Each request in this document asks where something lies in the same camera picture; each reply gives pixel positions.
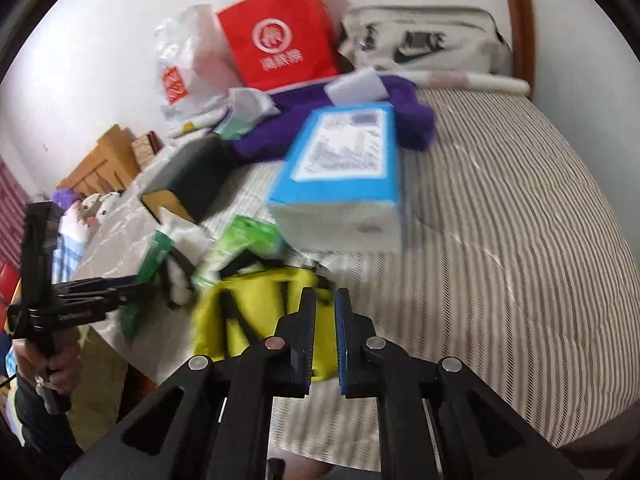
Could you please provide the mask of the person's left hand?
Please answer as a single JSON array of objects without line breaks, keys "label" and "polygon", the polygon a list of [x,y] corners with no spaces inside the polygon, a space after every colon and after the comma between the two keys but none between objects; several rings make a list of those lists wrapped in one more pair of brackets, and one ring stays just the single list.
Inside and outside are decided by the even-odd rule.
[{"label": "person's left hand", "polygon": [[48,382],[61,396],[70,396],[80,381],[81,362],[80,333],[77,327],[68,328],[58,334],[60,352],[46,358],[27,339],[14,339],[17,374],[32,387],[36,376],[48,372]]}]

